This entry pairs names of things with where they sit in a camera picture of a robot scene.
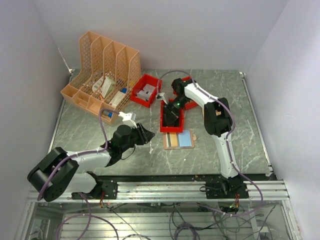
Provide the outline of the gold striped card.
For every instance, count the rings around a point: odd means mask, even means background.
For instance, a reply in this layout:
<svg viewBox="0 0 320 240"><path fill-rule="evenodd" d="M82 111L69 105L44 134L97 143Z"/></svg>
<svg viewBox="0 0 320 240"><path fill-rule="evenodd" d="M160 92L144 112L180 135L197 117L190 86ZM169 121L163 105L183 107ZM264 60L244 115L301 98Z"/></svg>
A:
<svg viewBox="0 0 320 240"><path fill-rule="evenodd" d="M179 146L178 135L175 132L169 132L167 134L167 145L169 148L175 148Z"/></svg>

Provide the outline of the tan leather card holder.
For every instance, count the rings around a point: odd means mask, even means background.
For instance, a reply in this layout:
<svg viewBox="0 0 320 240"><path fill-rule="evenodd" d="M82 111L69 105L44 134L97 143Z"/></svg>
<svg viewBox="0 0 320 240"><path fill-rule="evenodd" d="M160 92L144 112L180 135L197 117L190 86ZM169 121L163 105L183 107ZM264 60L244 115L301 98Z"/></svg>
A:
<svg viewBox="0 0 320 240"><path fill-rule="evenodd" d="M194 135L190 129L185 129L182 133L176 133L178 137L178 147L168 147L167 134L168 132L162 135L165 150L192 149L195 147L197 136Z"/></svg>

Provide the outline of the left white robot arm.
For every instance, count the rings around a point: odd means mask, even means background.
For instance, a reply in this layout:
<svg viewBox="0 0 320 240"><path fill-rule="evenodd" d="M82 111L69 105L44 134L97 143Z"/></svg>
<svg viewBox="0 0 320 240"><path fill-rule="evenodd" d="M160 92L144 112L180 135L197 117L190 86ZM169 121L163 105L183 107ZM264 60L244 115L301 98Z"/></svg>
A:
<svg viewBox="0 0 320 240"><path fill-rule="evenodd" d="M110 140L96 149L81 153L53 148L27 175L27 180L46 202L70 193L73 200L115 199L118 186L112 179L102 179L91 171L110 167L123 159L123 153L148 144L155 133L138 123L137 127L122 124Z"/></svg>

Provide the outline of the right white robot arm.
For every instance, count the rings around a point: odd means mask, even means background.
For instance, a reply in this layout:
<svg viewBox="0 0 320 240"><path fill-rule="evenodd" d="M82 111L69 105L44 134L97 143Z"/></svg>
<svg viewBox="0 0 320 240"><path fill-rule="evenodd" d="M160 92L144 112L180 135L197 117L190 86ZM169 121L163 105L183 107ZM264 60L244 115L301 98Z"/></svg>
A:
<svg viewBox="0 0 320 240"><path fill-rule="evenodd" d="M238 186L230 179L236 177L238 172L234 166L234 152L232 144L228 141L232 130L233 120L229 113L229 104L226 98L216 98L203 90L192 79L183 81L175 79L171 84L176 98L165 103L162 107L162 123L166 127L179 123L180 110L187 102L194 101L204 113L204 128L213 137L220 160L220 173L224 180L220 184L220 192L226 198L233 197L238 192Z"/></svg>

